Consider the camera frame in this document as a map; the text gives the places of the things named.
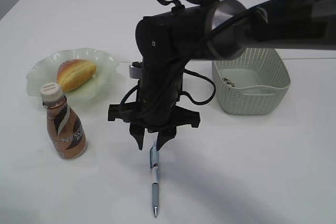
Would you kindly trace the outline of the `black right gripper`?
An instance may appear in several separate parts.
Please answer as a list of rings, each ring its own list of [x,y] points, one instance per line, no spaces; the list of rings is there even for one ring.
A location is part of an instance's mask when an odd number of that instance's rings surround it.
[[[143,149],[145,129],[157,131],[156,150],[175,138],[176,128],[191,125],[197,128],[200,114],[176,104],[182,95],[183,74],[187,61],[169,61],[166,66],[142,62],[142,77],[119,104],[111,104],[108,121],[121,119],[130,123],[130,135]]]

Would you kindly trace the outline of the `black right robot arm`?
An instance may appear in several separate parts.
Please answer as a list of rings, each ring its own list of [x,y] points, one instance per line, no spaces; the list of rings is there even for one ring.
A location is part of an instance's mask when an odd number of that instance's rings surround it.
[[[135,39],[143,57],[134,102],[122,99],[108,120],[129,123],[142,148],[156,132],[157,148],[175,138],[178,126],[198,127],[198,112],[177,105],[185,66],[192,59],[234,60],[249,47],[335,50],[335,0],[270,0],[246,8],[237,0],[157,0],[167,13],[145,16]]]

